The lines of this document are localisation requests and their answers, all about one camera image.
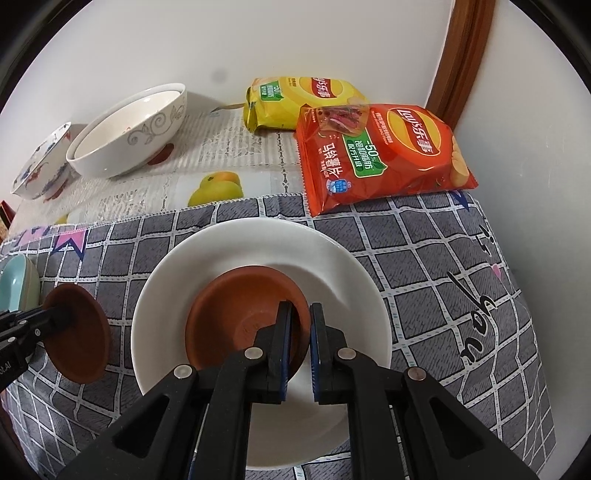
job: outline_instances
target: silver rivet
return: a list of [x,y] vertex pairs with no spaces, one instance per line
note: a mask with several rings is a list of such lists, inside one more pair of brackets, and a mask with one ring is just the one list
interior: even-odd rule
[[408,369],[408,377],[411,380],[420,382],[421,380],[425,380],[427,378],[427,373],[420,367],[411,367]]
[[174,376],[177,378],[187,378],[190,377],[192,373],[193,369],[188,365],[179,365],[174,369]]
[[357,355],[357,352],[352,348],[342,348],[337,352],[337,355],[343,360],[352,360]]
[[262,350],[257,346],[252,346],[244,350],[244,356],[249,360],[257,360],[262,357]]

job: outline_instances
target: green label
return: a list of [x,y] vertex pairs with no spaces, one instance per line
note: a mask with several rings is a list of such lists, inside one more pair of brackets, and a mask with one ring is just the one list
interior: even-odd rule
[[264,102],[278,102],[283,98],[278,80],[261,85],[259,92],[261,92],[261,100]]
[[356,177],[376,177],[388,168],[380,160],[378,150],[371,141],[367,129],[358,137],[343,135],[343,140]]

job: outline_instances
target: wooden trim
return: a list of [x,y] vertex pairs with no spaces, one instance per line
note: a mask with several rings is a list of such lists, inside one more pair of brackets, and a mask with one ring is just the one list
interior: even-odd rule
[[456,127],[486,48],[495,0],[456,0],[435,81],[427,101],[431,111]]

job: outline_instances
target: brown bowl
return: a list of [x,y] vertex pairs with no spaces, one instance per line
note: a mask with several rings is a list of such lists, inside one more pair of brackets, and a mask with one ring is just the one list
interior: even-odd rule
[[64,283],[49,292],[43,309],[65,307],[74,322],[43,340],[53,365],[69,380],[91,383],[105,373],[111,330],[99,303],[82,287]]
[[300,318],[291,326],[291,378],[310,344],[308,303],[292,279],[258,265],[230,270],[197,295],[185,328],[191,365],[198,370],[218,367],[230,353],[252,346],[257,330],[275,323],[282,300],[292,302]]

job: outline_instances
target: gray checkered tablecloth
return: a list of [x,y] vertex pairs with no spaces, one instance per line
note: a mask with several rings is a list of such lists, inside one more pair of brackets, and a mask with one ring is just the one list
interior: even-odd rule
[[[29,370],[8,388],[5,407],[29,463],[53,478],[140,397],[131,322],[139,292],[162,257],[209,225],[267,216],[308,225],[346,247],[388,309],[392,368],[425,368],[538,472],[556,438],[532,320],[480,206],[466,197],[464,206],[448,193],[370,200],[313,219],[302,195],[276,195],[103,225],[33,229],[5,242],[0,270],[10,256],[24,253],[37,266],[42,297],[61,283],[78,283],[104,308],[112,334],[100,380],[72,383],[40,345]],[[83,234],[65,241],[73,229]],[[347,442],[306,465],[246,477],[351,475]]]

